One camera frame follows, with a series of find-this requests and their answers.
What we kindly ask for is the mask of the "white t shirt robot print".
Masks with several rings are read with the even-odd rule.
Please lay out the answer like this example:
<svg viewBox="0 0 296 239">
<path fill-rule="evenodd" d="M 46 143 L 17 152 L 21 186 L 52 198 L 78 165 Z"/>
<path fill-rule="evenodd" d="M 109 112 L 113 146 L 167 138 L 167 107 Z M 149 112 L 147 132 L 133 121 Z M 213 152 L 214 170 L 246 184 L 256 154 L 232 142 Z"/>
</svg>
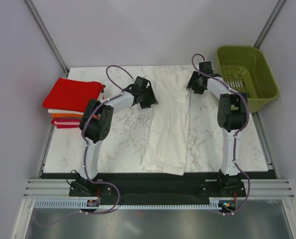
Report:
<svg viewBox="0 0 296 239">
<path fill-rule="evenodd" d="M 154 93 L 149 137 L 141 165 L 148 172 L 182 176 L 187 161 L 190 126 L 190 93 L 186 89 L 189 70 L 159 68 Z"/>
</svg>

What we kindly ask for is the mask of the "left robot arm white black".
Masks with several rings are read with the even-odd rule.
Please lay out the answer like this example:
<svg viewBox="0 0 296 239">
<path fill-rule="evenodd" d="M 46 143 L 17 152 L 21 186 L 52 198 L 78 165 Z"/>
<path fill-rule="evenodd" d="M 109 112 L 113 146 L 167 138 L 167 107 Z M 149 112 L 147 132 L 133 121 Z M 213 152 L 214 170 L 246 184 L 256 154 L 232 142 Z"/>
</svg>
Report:
<svg viewBox="0 0 296 239">
<path fill-rule="evenodd" d="M 98 184 L 93 179 L 98 174 L 100 148 L 110 132 L 113 115 L 134 105 L 146 109 L 157 104 L 151 82 L 142 77 L 137 77 L 133 84 L 112 98 L 88 102 L 79 125 L 86 143 L 83 164 L 79 172 L 80 176 L 85 178 L 80 186 L 83 193 L 92 196 L 98 190 Z"/>
</svg>

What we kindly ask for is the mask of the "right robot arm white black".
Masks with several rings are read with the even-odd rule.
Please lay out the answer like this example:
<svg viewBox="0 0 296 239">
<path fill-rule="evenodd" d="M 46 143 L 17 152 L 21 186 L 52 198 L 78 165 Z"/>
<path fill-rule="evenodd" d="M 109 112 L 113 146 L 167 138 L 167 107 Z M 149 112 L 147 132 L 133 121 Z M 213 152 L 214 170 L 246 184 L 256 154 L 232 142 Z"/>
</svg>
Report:
<svg viewBox="0 0 296 239">
<path fill-rule="evenodd" d="M 218 98 L 217 122 L 223 133 L 223 160 L 219 171 L 225 176 L 237 176 L 241 173 L 237 165 L 239 141 L 249 121 L 247 95 L 232 89 L 222 77 L 214 74 L 210 61 L 198 64 L 187 90 L 199 95 L 210 91 Z"/>
</svg>

